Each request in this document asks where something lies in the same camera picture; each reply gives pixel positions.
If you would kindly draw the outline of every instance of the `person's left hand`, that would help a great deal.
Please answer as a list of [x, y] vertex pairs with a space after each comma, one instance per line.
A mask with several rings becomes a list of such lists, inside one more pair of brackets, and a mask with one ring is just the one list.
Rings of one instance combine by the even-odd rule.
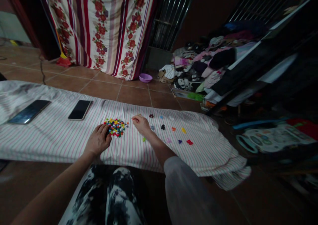
[[98, 125], [89, 137], [84, 153], [93, 153], [94, 157], [100, 156], [100, 154], [109, 147], [112, 141], [110, 134], [106, 137], [108, 129], [109, 125]]

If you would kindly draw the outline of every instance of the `hand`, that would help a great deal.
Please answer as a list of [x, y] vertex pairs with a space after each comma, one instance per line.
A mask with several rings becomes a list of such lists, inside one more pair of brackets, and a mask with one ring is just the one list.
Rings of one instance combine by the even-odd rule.
[[84, 153], [91, 153], [94, 157], [100, 156], [100, 154], [109, 147], [112, 141], [110, 134], [106, 137], [108, 129], [109, 125], [98, 125], [89, 137]]
[[152, 132], [148, 120], [142, 116], [133, 116], [132, 123], [135, 125], [137, 130], [145, 137], [147, 137], [147, 135]]

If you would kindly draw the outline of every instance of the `broom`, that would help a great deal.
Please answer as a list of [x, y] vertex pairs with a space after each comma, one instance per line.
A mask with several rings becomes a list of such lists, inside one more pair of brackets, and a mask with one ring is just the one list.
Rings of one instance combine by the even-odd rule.
[[57, 33], [56, 28], [55, 28], [55, 32], [56, 32], [57, 39], [58, 39], [59, 45], [60, 45], [60, 50], [61, 50], [60, 58], [57, 60], [56, 64], [59, 65], [59, 66], [63, 66], [63, 67], [67, 67], [68, 68], [70, 65], [72, 65], [72, 63], [66, 57], [66, 55], [63, 53], [62, 44], [61, 44], [60, 37], [59, 37], [59, 34]]

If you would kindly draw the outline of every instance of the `smartphone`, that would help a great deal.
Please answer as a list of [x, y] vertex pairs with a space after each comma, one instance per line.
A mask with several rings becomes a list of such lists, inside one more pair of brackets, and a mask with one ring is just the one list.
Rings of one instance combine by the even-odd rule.
[[69, 115], [69, 120], [83, 120], [93, 101], [79, 100]]
[[12, 119], [8, 121], [10, 124], [28, 124], [31, 122], [43, 109], [45, 109], [51, 101], [35, 100]]

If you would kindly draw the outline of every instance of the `floral curtain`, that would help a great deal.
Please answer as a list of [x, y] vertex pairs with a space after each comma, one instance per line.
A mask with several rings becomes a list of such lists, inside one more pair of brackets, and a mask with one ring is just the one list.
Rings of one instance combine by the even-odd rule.
[[75, 65], [138, 77], [155, 0], [46, 0], [63, 51]]

